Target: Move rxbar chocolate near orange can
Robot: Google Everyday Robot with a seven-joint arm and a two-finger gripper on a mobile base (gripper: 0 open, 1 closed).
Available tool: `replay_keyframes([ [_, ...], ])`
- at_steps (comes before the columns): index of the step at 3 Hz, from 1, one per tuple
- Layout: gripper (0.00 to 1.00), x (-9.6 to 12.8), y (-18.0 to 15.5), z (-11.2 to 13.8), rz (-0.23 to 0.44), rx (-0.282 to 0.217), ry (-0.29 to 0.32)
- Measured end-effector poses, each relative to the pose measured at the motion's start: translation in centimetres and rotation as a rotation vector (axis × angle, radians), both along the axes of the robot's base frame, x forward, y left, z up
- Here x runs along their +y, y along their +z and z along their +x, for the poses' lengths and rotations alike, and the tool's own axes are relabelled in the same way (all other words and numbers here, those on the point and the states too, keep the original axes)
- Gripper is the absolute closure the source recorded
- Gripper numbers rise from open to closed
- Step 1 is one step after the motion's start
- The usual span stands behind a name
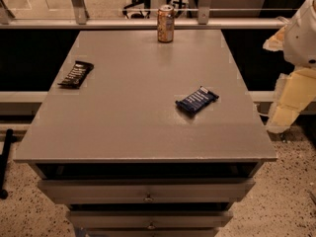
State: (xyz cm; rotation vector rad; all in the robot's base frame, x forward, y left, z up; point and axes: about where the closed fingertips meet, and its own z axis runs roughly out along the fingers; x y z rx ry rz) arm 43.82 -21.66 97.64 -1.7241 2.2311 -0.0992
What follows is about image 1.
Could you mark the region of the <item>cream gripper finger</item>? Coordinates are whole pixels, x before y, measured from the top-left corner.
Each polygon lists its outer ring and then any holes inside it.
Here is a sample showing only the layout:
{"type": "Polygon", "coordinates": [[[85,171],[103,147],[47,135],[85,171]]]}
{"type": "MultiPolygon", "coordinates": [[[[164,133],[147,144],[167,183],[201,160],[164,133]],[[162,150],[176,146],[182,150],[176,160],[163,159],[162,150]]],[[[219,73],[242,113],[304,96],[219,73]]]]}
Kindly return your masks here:
{"type": "Polygon", "coordinates": [[[298,67],[276,80],[274,101],[270,106],[266,129],[283,133],[316,98],[316,69],[298,67]]]}
{"type": "Polygon", "coordinates": [[[268,51],[283,51],[286,30],[287,26],[284,26],[270,38],[266,39],[263,44],[263,49],[268,51]]]}

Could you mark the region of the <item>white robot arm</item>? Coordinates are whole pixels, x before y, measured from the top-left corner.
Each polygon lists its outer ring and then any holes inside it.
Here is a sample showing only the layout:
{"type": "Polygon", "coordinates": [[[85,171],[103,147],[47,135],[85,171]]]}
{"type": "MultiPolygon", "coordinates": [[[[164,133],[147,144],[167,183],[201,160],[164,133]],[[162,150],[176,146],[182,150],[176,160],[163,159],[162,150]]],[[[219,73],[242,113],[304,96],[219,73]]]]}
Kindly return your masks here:
{"type": "Polygon", "coordinates": [[[263,44],[263,49],[283,52],[294,66],[276,80],[267,131],[283,133],[316,98],[316,0],[305,0],[287,24],[263,44]]]}

